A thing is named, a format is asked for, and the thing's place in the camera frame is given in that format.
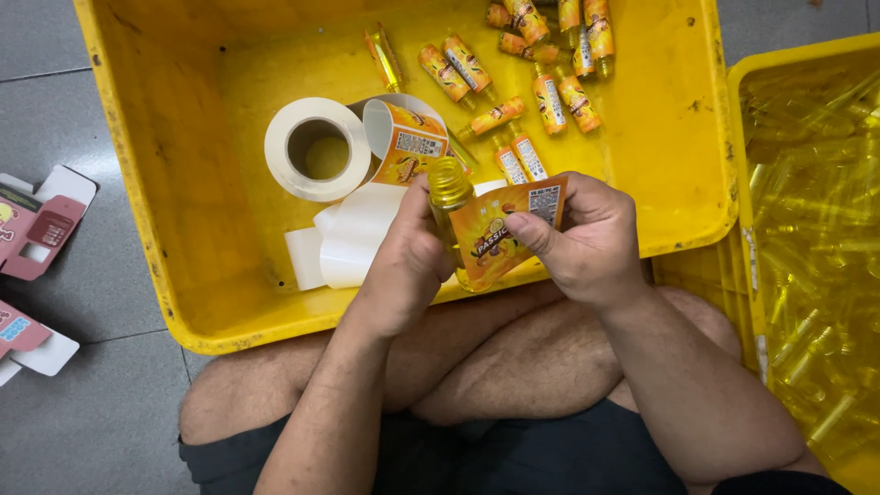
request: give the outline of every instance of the yellow plastic bin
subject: yellow plastic bin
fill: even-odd
[[[602,177],[639,205],[642,256],[718,241],[737,213],[715,2],[612,2],[614,78],[587,87],[604,126],[546,137],[532,65],[498,51],[488,0],[75,0],[128,196],[172,335],[222,354],[329,329],[355,290],[299,292],[282,234],[324,205],[272,178],[263,137],[303,97],[351,103],[384,88],[363,43],[381,21],[413,95],[457,129],[468,115],[418,65],[453,30],[523,120],[547,171]],[[474,181],[497,179],[489,144]],[[539,263],[495,289],[546,278]],[[465,297],[447,284],[436,302]]]
[[[848,71],[867,76],[880,69],[880,33],[781,50],[743,59],[730,69],[730,100],[739,101],[743,83],[774,81],[775,85],[802,84],[805,78],[817,85]],[[742,115],[730,116],[734,134],[733,154],[739,182],[749,183]],[[744,363],[758,376],[767,371],[765,305],[759,282],[760,233],[752,228],[752,199],[748,187],[740,188],[739,221],[730,234],[711,246],[658,256],[654,259],[655,280],[685,288],[715,303],[729,316],[743,340]],[[768,387],[776,391],[773,376]],[[877,400],[867,407],[880,415]],[[859,495],[877,493],[880,486],[880,452],[863,449],[828,466],[832,477]]]

